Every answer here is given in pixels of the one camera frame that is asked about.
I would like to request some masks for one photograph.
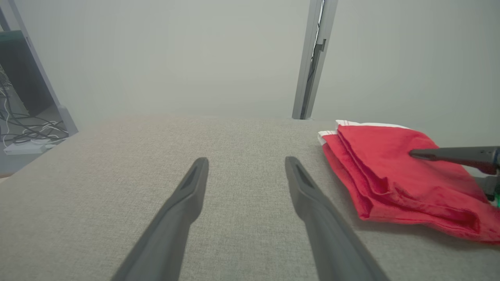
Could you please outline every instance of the gray upholstered table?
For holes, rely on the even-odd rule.
[[[302,162],[392,280],[498,279],[498,247],[358,219],[317,140],[333,127],[154,116],[82,131],[0,184],[0,280],[108,280],[202,156],[206,194],[180,280],[317,280],[285,156]]]

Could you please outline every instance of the folded red cloth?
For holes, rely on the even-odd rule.
[[[500,210],[460,165],[409,156],[438,146],[406,128],[338,126],[323,151],[362,220],[425,224],[459,238],[500,244]]]

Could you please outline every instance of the floor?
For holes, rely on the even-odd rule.
[[[57,107],[55,105],[47,108],[45,111],[40,113],[38,117],[46,119],[48,121],[60,121],[61,116],[59,115],[59,112],[57,110]],[[35,125],[35,124],[41,124],[42,121],[37,120],[37,119],[22,119],[21,121],[24,125]],[[6,123],[3,120],[0,120],[0,127],[2,134],[7,132],[7,127]],[[21,134],[23,132],[23,128],[20,126],[16,126],[13,124],[9,124],[10,127],[10,133],[12,134]],[[31,161],[35,160],[38,158],[41,154],[26,154],[26,155],[6,155],[3,151],[4,145],[1,142],[0,139],[0,175],[1,174],[13,174],[19,170],[21,170],[24,166],[29,164]]]

